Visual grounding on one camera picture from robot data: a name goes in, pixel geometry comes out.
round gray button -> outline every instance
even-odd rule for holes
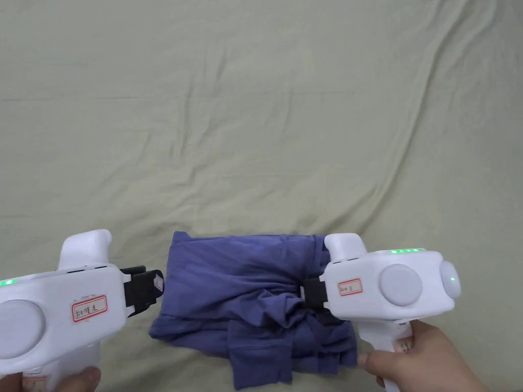
[[[415,303],[422,294],[422,286],[416,271],[403,264],[392,264],[380,274],[381,294],[397,306]]]
[[[29,352],[42,338],[45,316],[38,305],[22,299],[0,304],[0,359]]]
[[[461,284],[454,265],[450,261],[444,261],[439,267],[439,272],[447,295],[451,298],[458,298],[461,295]]]

green indicator light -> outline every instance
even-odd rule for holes
[[[5,282],[0,282],[0,286],[5,286],[8,284],[16,283],[16,279],[6,280]]]
[[[424,248],[410,248],[410,249],[394,249],[390,253],[410,253],[410,252],[423,252]]]

wrinkled bedsheet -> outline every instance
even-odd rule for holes
[[[523,388],[523,6],[401,0],[0,4],[0,276],[113,234],[165,270],[194,236],[356,232],[459,270],[444,328],[495,391]],[[232,390],[227,360],[129,319],[100,391]],[[300,392],[380,390],[358,370]]]

sticker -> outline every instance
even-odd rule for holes
[[[107,311],[107,297],[101,295],[99,297],[86,299],[85,301],[73,304],[71,312],[74,322],[87,320]]]
[[[393,340],[392,346],[394,347],[395,352],[408,354],[414,348],[414,340],[412,339],[412,336],[409,336],[408,338]]]
[[[22,377],[24,392],[47,392],[47,377]]]
[[[163,291],[163,279],[158,275],[154,278],[154,285],[158,290]]]
[[[338,290],[339,294],[344,297],[346,295],[363,293],[363,286],[360,279],[352,279],[338,283]]]

crumpled fabric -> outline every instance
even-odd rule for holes
[[[292,371],[356,366],[350,322],[307,309],[300,282],[323,273],[324,236],[192,238],[175,232],[150,335],[229,358],[234,387],[292,382]]]

